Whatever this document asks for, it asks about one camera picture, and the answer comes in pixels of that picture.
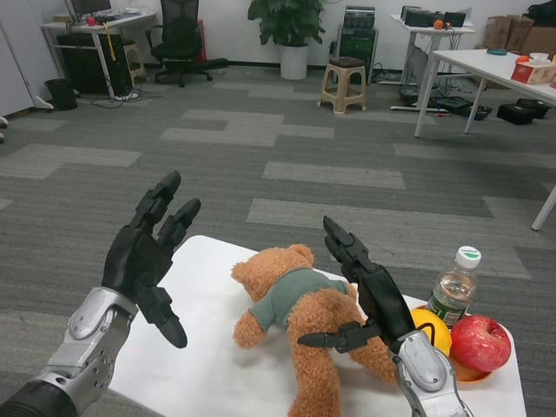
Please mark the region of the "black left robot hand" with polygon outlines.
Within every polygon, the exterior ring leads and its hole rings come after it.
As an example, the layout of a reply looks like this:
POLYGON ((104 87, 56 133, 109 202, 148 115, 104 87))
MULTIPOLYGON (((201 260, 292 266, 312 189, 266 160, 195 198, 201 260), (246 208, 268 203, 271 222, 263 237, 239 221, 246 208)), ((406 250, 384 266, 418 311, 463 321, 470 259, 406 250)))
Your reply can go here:
POLYGON ((173 171, 147 191, 130 223, 112 242, 102 279, 104 287, 136 304, 147 323, 176 348, 187 346, 187 335, 171 308, 171 297, 158 284, 201 208, 201 201, 193 198, 175 214, 165 215, 181 181, 181 174, 173 171))

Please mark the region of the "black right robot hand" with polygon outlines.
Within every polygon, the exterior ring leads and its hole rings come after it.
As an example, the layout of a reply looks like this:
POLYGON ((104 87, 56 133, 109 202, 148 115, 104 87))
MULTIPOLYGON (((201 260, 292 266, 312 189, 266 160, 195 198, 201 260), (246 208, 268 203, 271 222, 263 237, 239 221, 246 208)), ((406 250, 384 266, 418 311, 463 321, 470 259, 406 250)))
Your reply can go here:
POLYGON ((328 251, 340 263, 348 282, 357 285, 358 304, 367 319, 363 325, 349 319, 334 332, 305 334, 297 343, 309 348, 333 348, 341 354, 364 347, 374 337, 381 338, 393 354, 399 354, 402 345, 409 341, 420 340, 424 348, 430 348, 430 340, 415 327, 409 308, 387 269, 371 261, 361 240, 332 218, 323 217, 323 228, 328 251))

